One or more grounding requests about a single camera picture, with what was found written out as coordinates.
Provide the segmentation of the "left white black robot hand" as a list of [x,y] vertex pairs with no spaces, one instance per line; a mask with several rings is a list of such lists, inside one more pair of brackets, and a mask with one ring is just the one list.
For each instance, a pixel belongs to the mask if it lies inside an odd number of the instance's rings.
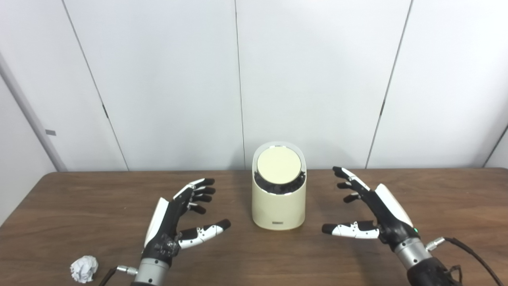
[[214,224],[178,230],[181,216],[188,211],[205,214],[199,202],[212,201],[215,193],[212,178],[201,178],[186,184],[171,200],[161,197],[152,216],[144,241],[141,259],[154,259],[172,264],[179,251],[202,244],[231,226],[228,219]]

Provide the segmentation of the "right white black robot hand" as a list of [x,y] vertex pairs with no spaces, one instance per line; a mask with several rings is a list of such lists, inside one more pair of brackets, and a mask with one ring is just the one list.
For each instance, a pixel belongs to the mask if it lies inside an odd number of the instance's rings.
[[385,185],[379,184],[375,189],[371,189],[346,168],[334,166],[332,170],[336,177],[344,179],[337,187],[353,191],[344,197],[343,201],[363,201],[375,220],[325,223],[321,228],[323,233],[355,239],[380,239],[383,244],[390,246],[391,250],[407,239],[420,237],[404,208]]

